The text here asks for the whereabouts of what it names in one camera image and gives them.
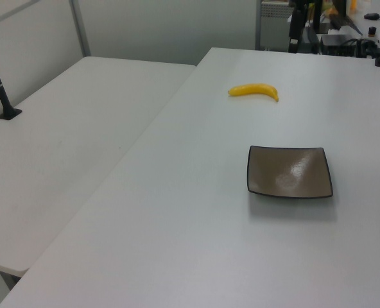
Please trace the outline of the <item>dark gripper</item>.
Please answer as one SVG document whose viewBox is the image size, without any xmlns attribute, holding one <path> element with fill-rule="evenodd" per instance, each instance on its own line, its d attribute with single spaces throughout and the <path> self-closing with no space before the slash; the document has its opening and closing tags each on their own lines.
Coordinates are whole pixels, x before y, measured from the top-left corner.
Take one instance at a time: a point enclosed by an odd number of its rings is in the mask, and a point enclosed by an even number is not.
<svg viewBox="0 0 380 308">
<path fill-rule="evenodd" d="M 299 39 L 302 36 L 302 30 L 306 23 L 307 1 L 292 0 L 288 1 L 288 4 L 293 9 L 289 28 L 290 40 L 288 53 L 297 53 L 299 47 Z"/>
</svg>

